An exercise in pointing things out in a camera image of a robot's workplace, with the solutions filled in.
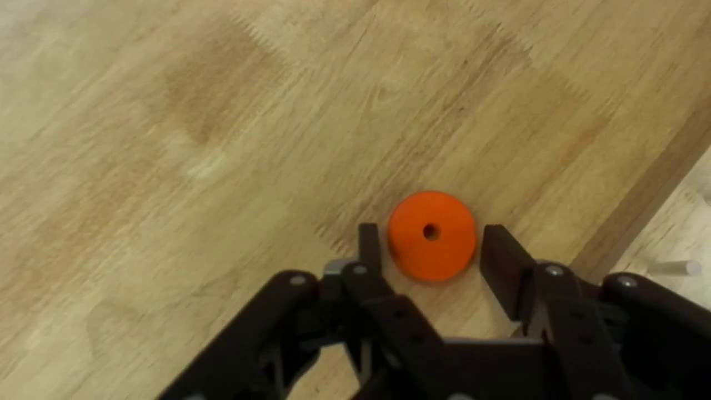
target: orange ball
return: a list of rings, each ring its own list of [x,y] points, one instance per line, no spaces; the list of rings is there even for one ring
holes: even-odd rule
[[[390,216],[386,238],[398,266],[421,282],[460,276],[477,251],[477,224],[458,197],[441,191],[408,196]]]

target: metal screw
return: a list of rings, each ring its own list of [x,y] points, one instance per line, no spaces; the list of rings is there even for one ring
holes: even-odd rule
[[[472,400],[468,394],[451,394],[447,400]]]
[[[352,266],[352,274],[355,274],[355,276],[363,276],[363,274],[368,274],[368,270],[367,270],[363,265],[355,265],[355,266]]]
[[[617,282],[620,282],[621,287],[627,287],[627,290],[637,287],[637,280],[631,278],[631,276],[620,276]]]
[[[206,400],[204,394],[191,394],[185,400]]]
[[[549,265],[549,266],[546,266],[546,274],[551,274],[551,276],[561,276],[565,272],[561,272],[560,266],[556,266],[556,265]]]
[[[299,284],[304,284],[306,282],[306,278],[304,276],[291,276],[291,280],[289,280],[292,287],[299,287]]]
[[[592,400],[617,400],[617,395],[610,394],[595,394]]]

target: wooden floor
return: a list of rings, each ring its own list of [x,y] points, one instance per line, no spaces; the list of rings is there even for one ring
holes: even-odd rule
[[[711,308],[711,151],[629,245],[616,272],[632,272]]]
[[[152,398],[417,190],[602,278],[711,143],[708,44],[707,0],[0,3],[0,398]],[[386,278],[511,328],[475,270]]]

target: wood grain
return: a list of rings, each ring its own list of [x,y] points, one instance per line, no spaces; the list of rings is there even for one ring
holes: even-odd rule
[[[711,308],[711,151],[673,190],[659,211],[629,245],[612,272],[648,276]],[[659,265],[697,265],[697,274],[663,274]]]
[[[708,43],[703,0],[0,3],[0,394],[152,398],[417,190],[602,276],[708,144]],[[475,270],[386,278],[511,328]]]

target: black robotic claw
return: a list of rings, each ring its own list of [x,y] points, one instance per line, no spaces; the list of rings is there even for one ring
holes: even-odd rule
[[[382,280],[378,227],[361,224],[358,243],[358,260],[322,280],[271,278],[160,398],[286,398],[325,344],[347,346],[352,398],[708,398],[711,314],[641,276],[595,287],[486,227],[482,276],[526,337],[445,342]]]

